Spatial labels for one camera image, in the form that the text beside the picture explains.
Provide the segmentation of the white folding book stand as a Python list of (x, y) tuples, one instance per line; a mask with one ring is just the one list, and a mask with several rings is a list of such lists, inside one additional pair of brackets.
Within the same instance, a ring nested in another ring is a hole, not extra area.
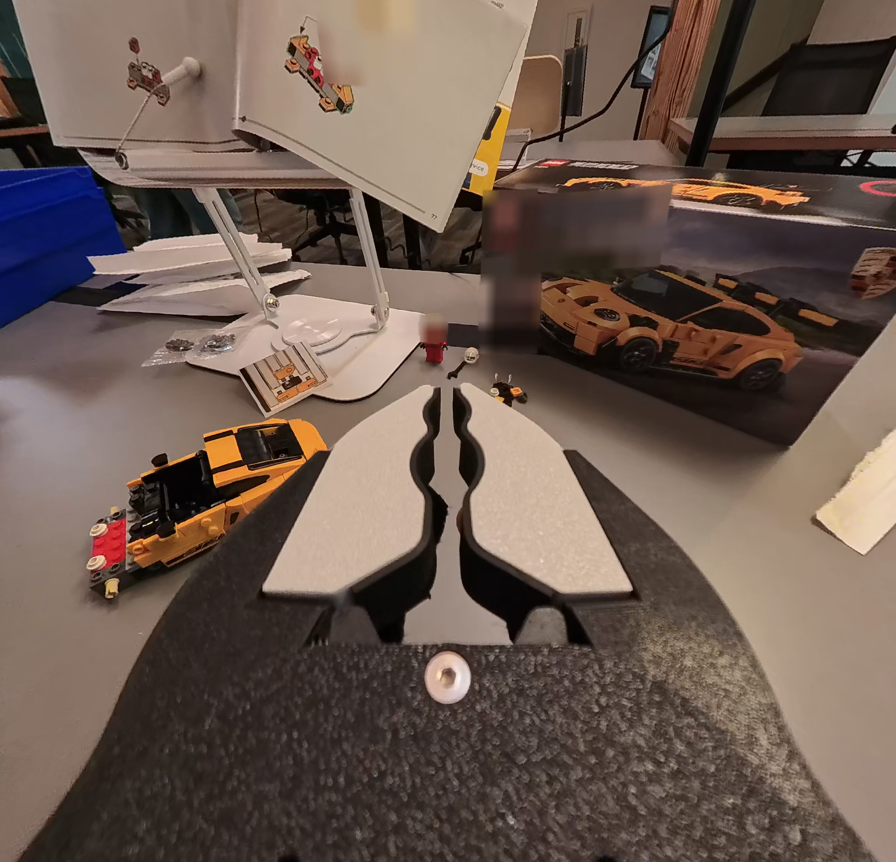
[[(328, 166), (320, 168), (290, 151), (175, 151), (150, 146), (117, 152), (81, 149), (84, 161), (115, 184), (132, 188), (190, 189), (212, 218), (235, 258), (250, 290), (247, 328), (234, 350), (202, 359), (191, 352), (187, 362), (214, 372), (238, 376), (242, 368), (299, 341), (309, 343), (327, 385), (317, 394), (329, 400), (354, 401), (372, 396), (418, 348), (418, 312), (393, 310), (382, 274), (374, 234), (362, 191)], [(321, 189), (326, 181), (350, 191), (350, 206), (364, 262), (374, 288), (371, 306), (308, 296), (276, 298), (264, 286), (245, 242), (218, 189)]]

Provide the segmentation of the black printed lego box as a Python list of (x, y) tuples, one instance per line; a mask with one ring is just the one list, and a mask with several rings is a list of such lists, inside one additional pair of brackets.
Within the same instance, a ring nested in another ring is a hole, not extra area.
[(539, 351), (789, 446), (894, 319), (889, 174), (543, 159), (487, 261), (539, 276)]

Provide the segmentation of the white office desk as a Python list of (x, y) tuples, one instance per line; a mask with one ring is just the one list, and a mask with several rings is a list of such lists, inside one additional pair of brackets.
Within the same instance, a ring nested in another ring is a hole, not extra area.
[(722, 117), (709, 151), (895, 151), (895, 116)]

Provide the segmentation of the open lego instruction booklet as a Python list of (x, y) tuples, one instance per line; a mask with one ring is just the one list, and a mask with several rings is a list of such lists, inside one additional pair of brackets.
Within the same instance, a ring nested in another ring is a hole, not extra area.
[(443, 229), (538, 0), (13, 0), (53, 140), (110, 149), (137, 58), (202, 76), (151, 100), (126, 150), (297, 154)]

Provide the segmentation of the black wall-mounted tablet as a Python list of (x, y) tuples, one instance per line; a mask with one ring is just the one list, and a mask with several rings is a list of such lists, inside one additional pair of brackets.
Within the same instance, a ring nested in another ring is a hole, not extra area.
[(670, 12), (668, 6), (650, 7), (639, 51), (641, 59), (632, 76), (631, 86), (636, 90), (649, 89), (653, 84), (662, 47), (661, 37), (668, 26)]

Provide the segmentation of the clear bag of black parts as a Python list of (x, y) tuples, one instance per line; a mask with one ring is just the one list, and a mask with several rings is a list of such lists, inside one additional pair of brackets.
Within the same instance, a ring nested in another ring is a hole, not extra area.
[(235, 330), (176, 330), (141, 366), (211, 361), (230, 353), (237, 344)]

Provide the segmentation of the black device on pole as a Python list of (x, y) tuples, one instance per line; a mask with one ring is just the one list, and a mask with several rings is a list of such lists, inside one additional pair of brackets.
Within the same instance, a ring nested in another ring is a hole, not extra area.
[(582, 115), (588, 54), (589, 11), (570, 12), (564, 40), (564, 84), (566, 117)]

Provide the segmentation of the black monitor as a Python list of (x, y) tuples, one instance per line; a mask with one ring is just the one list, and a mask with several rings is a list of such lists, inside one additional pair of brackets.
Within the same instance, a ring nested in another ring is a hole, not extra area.
[(865, 115), (894, 50), (894, 37), (795, 45), (783, 57), (762, 115)]

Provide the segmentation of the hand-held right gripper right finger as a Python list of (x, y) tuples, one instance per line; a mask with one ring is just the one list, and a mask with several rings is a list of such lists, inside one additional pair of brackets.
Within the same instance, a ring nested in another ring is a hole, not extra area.
[(561, 641), (585, 643), (574, 609), (620, 605), (635, 587), (570, 456), (542, 427), (469, 383), (454, 388), (462, 584), (511, 642), (547, 611)]

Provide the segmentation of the black tripod stand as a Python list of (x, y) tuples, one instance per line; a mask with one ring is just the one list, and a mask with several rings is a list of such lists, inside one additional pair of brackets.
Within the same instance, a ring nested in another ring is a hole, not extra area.
[(702, 168), (709, 154), (715, 129), (735, 69), (756, 0), (733, 0), (721, 42), (700, 106), (686, 155), (686, 166)]

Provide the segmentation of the white ball-tipped page holder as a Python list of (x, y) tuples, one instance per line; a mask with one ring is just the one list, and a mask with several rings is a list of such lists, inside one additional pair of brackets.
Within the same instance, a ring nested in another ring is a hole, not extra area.
[(198, 60), (190, 56), (184, 57), (179, 65), (165, 73), (139, 58), (129, 63), (127, 86), (133, 91), (144, 91), (144, 97), (115, 150), (114, 160), (120, 170), (129, 170), (125, 146), (151, 100), (155, 100), (160, 106), (167, 106), (174, 86), (184, 82), (196, 81), (202, 74), (202, 65)]

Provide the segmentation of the yellow and black lego car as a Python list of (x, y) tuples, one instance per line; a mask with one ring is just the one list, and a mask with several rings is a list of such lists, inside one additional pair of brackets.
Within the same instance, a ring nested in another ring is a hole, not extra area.
[(304, 420), (271, 419), (203, 436), (203, 447), (155, 456), (127, 484), (123, 506), (91, 526), (88, 585), (104, 599), (208, 552), (295, 475), (328, 451)]

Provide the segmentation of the white folded paper strip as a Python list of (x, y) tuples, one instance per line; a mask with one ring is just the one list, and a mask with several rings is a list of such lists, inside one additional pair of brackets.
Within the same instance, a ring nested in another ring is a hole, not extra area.
[(895, 431), (859, 462), (839, 492), (813, 516), (857, 554), (868, 554), (895, 524)]

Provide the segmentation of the lego sticker sheet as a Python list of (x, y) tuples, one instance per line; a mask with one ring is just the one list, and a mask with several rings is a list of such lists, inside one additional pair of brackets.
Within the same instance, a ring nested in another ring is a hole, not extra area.
[(239, 369), (238, 377), (266, 418), (330, 385), (330, 375), (304, 341), (249, 363)]

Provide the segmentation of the wooden pillar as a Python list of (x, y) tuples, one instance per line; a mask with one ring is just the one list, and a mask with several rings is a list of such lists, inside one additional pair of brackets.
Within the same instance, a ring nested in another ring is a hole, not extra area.
[(720, 6), (721, 0), (676, 1), (644, 109), (640, 140), (659, 140), (672, 148), (670, 123), (688, 114)]

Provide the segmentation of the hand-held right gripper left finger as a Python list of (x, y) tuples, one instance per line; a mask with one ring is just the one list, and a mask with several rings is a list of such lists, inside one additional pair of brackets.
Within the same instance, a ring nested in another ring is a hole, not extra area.
[(360, 608), (400, 642), (429, 598), (446, 505), (431, 487), (441, 390), (424, 385), (361, 421), (324, 453), (264, 599)]

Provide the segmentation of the blue plastic bin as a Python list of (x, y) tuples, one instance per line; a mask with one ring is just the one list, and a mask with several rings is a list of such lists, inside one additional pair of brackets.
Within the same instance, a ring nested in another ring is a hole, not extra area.
[(91, 278), (91, 257), (124, 251), (90, 168), (1, 171), (2, 326)]

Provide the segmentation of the light wood chair back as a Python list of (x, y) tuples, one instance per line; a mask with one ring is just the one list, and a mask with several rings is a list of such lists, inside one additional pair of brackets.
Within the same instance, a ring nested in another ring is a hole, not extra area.
[(554, 132), (561, 118), (563, 88), (563, 65), (556, 56), (524, 57), (509, 128), (528, 129), (536, 137)]

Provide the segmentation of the yellow box with white label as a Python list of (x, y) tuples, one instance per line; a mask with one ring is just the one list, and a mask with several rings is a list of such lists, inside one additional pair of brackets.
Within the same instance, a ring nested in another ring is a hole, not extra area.
[(484, 196), (493, 187), (497, 179), (510, 114), (509, 106), (501, 102), (495, 106), (464, 179), (462, 190), (476, 196)]

